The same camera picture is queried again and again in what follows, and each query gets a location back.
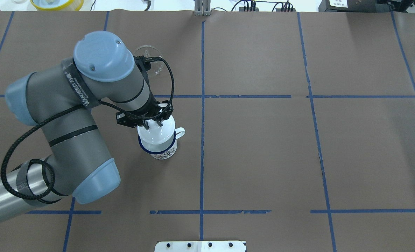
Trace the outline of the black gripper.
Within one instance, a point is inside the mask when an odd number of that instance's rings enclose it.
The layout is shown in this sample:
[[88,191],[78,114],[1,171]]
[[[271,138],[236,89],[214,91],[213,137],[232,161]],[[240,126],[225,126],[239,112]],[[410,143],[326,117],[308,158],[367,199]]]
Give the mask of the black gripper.
[[117,112],[116,122],[126,127],[143,126],[145,129],[150,129],[154,120],[159,127],[162,127],[163,121],[169,119],[173,110],[173,104],[170,100],[164,100],[163,102],[153,100],[139,110],[128,111],[127,114]]

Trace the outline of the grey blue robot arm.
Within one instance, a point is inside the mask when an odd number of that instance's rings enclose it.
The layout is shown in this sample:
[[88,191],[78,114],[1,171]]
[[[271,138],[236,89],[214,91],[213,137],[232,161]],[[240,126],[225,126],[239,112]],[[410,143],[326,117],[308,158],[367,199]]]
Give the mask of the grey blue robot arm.
[[[116,189],[120,174],[91,110],[99,105],[117,111],[127,127],[152,120],[162,125],[173,112],[172,98],[158,102],[147,71],[160,56],[134,56],[108,31],[94,31],[78,41],[73,56],[54,67],[31,73],[8,86],[9,110],[32,128],[8,149],[0,168],[0,223],[73,196],[94,202]],[[7,172],[19,144],[42,129],[52,154],[31,159]]]

